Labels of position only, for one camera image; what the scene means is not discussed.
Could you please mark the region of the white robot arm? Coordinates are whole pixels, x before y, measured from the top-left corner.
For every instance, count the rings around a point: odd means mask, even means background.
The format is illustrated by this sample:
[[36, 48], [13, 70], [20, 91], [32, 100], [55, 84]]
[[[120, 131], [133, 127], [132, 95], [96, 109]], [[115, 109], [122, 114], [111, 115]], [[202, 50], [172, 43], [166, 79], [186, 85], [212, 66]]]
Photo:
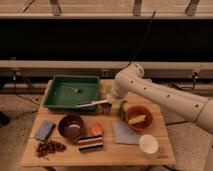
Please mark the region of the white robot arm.
[[213, 134], [213, 99], [176, 90], [143, 78], [144, 70], [133, 63], [115, 76], [111, 95], [123, 99], [128, 92], [143, 96], [179, 114], [198, 127]]

